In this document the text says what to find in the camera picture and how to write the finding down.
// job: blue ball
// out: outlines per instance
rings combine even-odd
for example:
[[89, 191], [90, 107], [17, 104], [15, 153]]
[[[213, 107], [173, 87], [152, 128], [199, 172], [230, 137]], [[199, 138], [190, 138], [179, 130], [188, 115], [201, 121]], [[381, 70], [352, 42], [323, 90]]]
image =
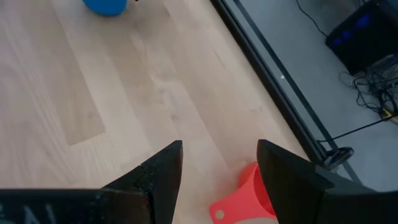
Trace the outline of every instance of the blue ball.
[[126, 8], [127, 0], [83, 0], [93, 12], [102, 16], [117, 16]]

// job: black cable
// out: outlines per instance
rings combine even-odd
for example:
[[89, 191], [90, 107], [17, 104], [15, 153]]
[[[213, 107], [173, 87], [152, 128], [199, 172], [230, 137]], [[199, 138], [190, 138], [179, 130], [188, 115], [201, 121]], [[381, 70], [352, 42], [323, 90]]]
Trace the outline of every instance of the black cable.
[[371, 124], [362, 126], [362, 127], [360, 127], [360, 128], [354, 129], [354, 130], [349, 131], [349, 132], [347, 132], [347, 133], [340, 134], [339, 136], [336, 136], [336, 137], [334, 137], [334, 138], [326, 139], [326, 140], [317, 140], [317, 141], [318, 141], [318, 142], [330, 142], [330, 141], [339, 139], [339, 138], [341, 138], [341, 137], [347, 136], [347, 135], [349, 135], [349, 134], [352, 134], [352, 133], [354, 133], [354, 132], [360, 131], [360, 130], [362, 130], [362, 129], [364, 129], [364, 128], [368, 128], [368, 127], [373, 126], [373, 125], [375, 125], [375, 124], [381, 123], [381, 122], [383, 122], [383, 121], [388, 121], [388, 120], [390, 120], [390, 119], [392, 119], [392, 118], [395, 118], [396, 116], [398, 116], [398, 114], [395, 114], [395, 115], [390, 116], [390, 117], [388, 117], [388, 118], [380, 119], [379, 121], [376, 121], [376, 122], [373, 122], [373, 123], [371, 123]]
[[301, 8], [301, 5], [300, 5], [300, 3], [299, 3], [299, 0], [296, 0], [296, 2], [297, 2], [297, 5], [298, 5], [298, 8], [300, 9], [300, 11], [301, 11], [302, 13], [304, 13], [304, 14], [315, 24], [315, 26], [317, 27], [318, 31], [319, 31], [321, 34], [323, 34], [325, 37], [328, 37], [328, 36], [318, 27], [317, 22], [315, 22], [315, 20], [313, 20], [313, 19], [311, 18], [311, 16], [308, 15], [308, 14]]

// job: black electronic device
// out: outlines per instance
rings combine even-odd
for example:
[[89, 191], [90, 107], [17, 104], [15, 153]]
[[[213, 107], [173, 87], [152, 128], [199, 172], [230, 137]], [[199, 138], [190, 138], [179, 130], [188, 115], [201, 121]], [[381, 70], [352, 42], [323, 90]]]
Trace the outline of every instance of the black electronic device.
[[279, 224], [398, 223], [398, 192], [376, 192], [259, 140], [257, 161]]
[[0, 223], [171, 224], [182, 158], [175, 141], [102, 189], [2, 189]]
[[397, 7], [396, 0], [368, 1], [326, 38], [350, 74], [398, 52]]

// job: floor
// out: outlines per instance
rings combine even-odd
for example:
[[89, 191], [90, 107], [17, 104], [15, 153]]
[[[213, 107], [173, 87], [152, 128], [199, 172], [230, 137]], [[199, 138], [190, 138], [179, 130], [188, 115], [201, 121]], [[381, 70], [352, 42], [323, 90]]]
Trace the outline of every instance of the floor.
[[175, 139], [175, 223], [211, 223], [258, 139], [306, 158], [209, 1], [0, 1], [1, 188], [98, 188]]
[[[348, 0], [299, 2], [327, 34], [358, 8], [357, 1]], [[371, 110], [358, 106], [357, 91], [340, 82], [338, 75], [346, 71], [345, 66], [324, 44], [325, 37], [300, 12], [295, 0], [241, 0], [241, 3], [330, 135], [338, 136], [380, 119]], [[324, 139], [299, 99], [295, 98], [295, 93], [287, 88], [290, 85], [267, 51], [260, 51], [280, 84], [286, 87], [287, 94], [312, 134], [317, 139]], [[397, 126], [385, 122], [337, 139], [336, 143], [338, 147], [350, 146], [354, 149], [355, 154], [348, 162], [365, 186], [378, 191], [397, 190], [397, 134]], [[337, 172], [348, 177], [342, 167]]]

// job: wooden floor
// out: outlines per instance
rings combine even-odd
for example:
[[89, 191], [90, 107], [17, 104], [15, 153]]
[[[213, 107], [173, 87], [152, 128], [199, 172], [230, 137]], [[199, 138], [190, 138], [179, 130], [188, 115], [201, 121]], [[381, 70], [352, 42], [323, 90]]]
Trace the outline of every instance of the wooden floor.
[[0, 0], [0, 187], [101, 187], [175, 139], [175, 223], [210, 223], [258, 139], [305, 157], [209, 0]]

